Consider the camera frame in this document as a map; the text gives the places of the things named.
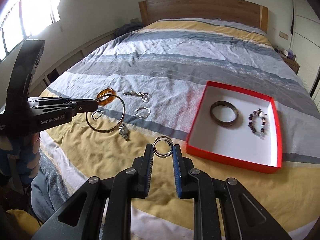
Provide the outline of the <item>gloved left hand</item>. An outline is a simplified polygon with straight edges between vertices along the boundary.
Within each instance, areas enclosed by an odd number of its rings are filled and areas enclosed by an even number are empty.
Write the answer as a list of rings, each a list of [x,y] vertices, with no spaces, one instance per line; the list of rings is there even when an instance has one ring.
[[[17,155],[17,173],[23,185],[30,185],[37,176],[40,166],[41,155],[40,133],[33,134],[31,141],[24,145],[15,144],[6,136],[1,135],[1,175],[6,179],[11,177],[8,155]]]

